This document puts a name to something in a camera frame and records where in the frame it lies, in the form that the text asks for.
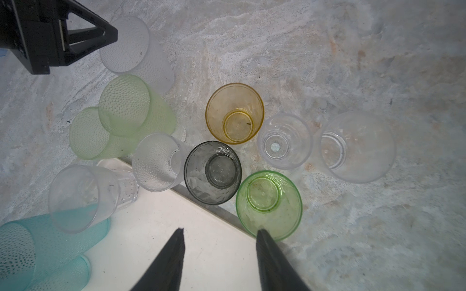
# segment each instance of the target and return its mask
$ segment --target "black transparent cup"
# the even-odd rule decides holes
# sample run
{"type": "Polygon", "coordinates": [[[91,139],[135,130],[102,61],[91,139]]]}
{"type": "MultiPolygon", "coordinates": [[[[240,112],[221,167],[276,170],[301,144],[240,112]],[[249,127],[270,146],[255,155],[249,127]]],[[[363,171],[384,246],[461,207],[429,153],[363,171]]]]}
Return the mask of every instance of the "black transparent cup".
{"type": "Polygon", "coordinates": [[[205,204],[222,204],[234,196],[241,184],[241,163],[236,153],[222,142],[203,142],[185,162],[189,193],[205,204]]]}

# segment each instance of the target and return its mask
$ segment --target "black cup rim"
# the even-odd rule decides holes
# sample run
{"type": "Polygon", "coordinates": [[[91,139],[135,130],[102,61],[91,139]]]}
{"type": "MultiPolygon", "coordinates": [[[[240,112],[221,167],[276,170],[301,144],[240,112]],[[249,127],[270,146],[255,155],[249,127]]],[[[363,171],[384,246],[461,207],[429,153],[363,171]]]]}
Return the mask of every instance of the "black cup rim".
{"type": "Polygon", "coordinates": [[[184,175],[184,180],[185,180],[185,184],[186,184],[186,188],[188,189],[189,193],[196,199],[198,200],[199,202],[201,203],[204,203],[204,204],[207,204],[207,205],[219,205],[219,204],[223,204],[225,202],[227,202],[228,200],[230,200],[231,198],[233,198],[233,196],[236,194],[236,192],[238,192],[238,189],[240,188],[240,185],[241,185],[241,179],[242,179],[242,174],[243,174],[243,171],[242,171],[242,167],[241,167],[241,161],[240,161],[240,158],[238,157],[238,155],[236,154],[236,152],[229,146],[227,145],[226,143],[224,142],[219,142],[219,141],[206,141],[206,142],[203,142],[203,143],[200,143],[198,144],[195,148],[192,149],[192,151],[189,153],[188,157],[186,158],[186,161],[185,161],[185,166],[184,166],[184,169],[183,169],[183,175],[184,175]],[[240,176],[240,182],[238,183],[238,186],[236,186],[236,189],[234,190],[234,192],[232,192],[232,194],[227,198],[227,199],[224,199],[220,202],[215,202],[215,203],[212,203],[212,202],[206,202],[206,201],[203,201],[202,199],[200,199],[199,197],[197,197],[193,191],[191,191],[190,187],[189,187],[189,184],[188,184],[188,181],[186,179],[186,173],[187,173],[187,164],[188,164],[188,161],[191,159],[191,156],[194,154],[194,152],[206,145],[206,144],[211,144],[211,143],[217,143],[217,144],[221,144],[223,146],[225,146],[227,149],[229,149],[230,151],[232,151],[232,153],[234,154],[234,156],[238,159],[238,164],[239,164],[239,167],[238,167],[238,170],[239,170],[239,176],[240,176]]]}

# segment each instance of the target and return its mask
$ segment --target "gray marble table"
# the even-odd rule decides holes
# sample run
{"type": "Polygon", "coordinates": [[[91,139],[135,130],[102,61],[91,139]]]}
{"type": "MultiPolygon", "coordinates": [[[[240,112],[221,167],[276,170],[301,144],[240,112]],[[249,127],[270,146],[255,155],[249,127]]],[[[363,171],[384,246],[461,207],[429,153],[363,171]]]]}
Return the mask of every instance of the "gray marble table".
{"type": "MultiPolygon", "coordinates": [[[[313,290],[463,290],[466,285],[466,2],[463,0],[83,0],[108,21],[143,19],[176,80],[164,95],[174,136],[212,140],[210,95],[243,82],[268,118],[302,117],[314,130],[349,110],[383,118],[397,142],[393,168],[368,184],[282,171],[304,213],[281,248],[313,290]]],[[[50,75],[0,58],[0,220],[47,212],[47,188],[77,160],[74,116],[115,76],[98,52],[50,75]]],[[[243,178],[273,169],[256,138],[233,146],[243,178]]],[[[235,215],[234,199],[222,209],[235,215]]]]}

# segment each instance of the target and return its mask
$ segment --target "white tray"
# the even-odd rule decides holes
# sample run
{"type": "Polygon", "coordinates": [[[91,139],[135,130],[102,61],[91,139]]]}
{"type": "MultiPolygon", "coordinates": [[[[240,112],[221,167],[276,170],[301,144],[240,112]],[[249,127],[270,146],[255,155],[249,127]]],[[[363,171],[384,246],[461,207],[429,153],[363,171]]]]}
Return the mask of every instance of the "white tray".
{"type": "MultiPolygon", "coordinates": [[[[131,169],[119,159],[98,165],[131,169]]],[[[178,227],[185,229],[186,247],[180,290],[260,290],[252,237],[173,190],[142,187],[132,205],[112,215],[108,235],[86,253],[92,275],[83,290],[130,290],[178,227]]]]}

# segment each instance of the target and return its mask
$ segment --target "clear textured cup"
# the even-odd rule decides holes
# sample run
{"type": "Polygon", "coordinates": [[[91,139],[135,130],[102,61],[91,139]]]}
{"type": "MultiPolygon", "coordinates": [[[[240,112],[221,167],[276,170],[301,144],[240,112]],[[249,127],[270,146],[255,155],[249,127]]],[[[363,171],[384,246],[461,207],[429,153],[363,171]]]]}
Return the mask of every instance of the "clear textured cup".
{"type": "Polygon", "coordinates": [[[49,214],[4,224],[0,227],[0,290],[34,286],[100,242],[109,229],[106,219],[68,234],[54,226],[49,214]]]}
{"type": "Polygon", "coordinates": [[[138,184],[152,192],[161,192],[180,184],[190,149],[184,142],[163,133],[145,137],[132,159],[138,184]]]}
{"type": "Polygon", "coordinates": [[[396,157],[388,126],[372,113],[338,115],[315,134],[317,168],[350,183],[369,183],[385,175],[396,157]]]}
{"type": "Polygon", "coordinates": [[[250,140],[264,121],[264,104],[250,86],[231,83],[217,89],[206,107],[206,123],[221,142],[239,144],[250,140]]]}
{"type": "Polygon", "coordinates": [[[163,48],[144,23],[134,16],[112,22],[118,41],[100,49],[103,65],[113,73],[132,74],[165,94],[175,82],[175,74],[163,48]]]}
{"type": "Polygon", "coordinates": [[[277,114],[262,125],[257,134],[257,146],[268,164],[279,169],[294,169],[309,158],[313,139],[304,120],[291,114],[277,114]]]}
{"type": "Polygon", "coordinates": [[[299,191],[290,179],[274,171],[259,171],[246,178],[236,194],[236,213],[253,237],[265,229],[276,241],[290,236],[302,216],[299,191]]]}
{"type": "Polygon", "coordinates": [[[222,204],[234,196],[241,183],[241,163],[236,153],[222,142],[203,142],[185,163],[189,193],[205,204],[222,204]]]}
{"type": "Polygon", "coordinates": [[[74,164],[52,181],[48,210],[57,228],[79,233],[133,203],[137,190],[131,172],[74,164]]]}
{"type": "Polygon", "coordinates": [[[83,160],[110,159],[132,153],[137,140],[110,134],[100,123],[99,109],[87,107],[73,119],[69,145],[83,160]]]}
{"type": "Polygon", "coordinates": [[[27,291],[81,291],[89,282],[90,274],[89,260],[79,256],[27,291]]]}
{"type": "Polygon", "coordinates": [[[176,116],[168,104],[134,75],[108,83],[100,96],[99,118],[111,134],[138,141],[154,132],[170,135],[176,128],[176,116]]]}

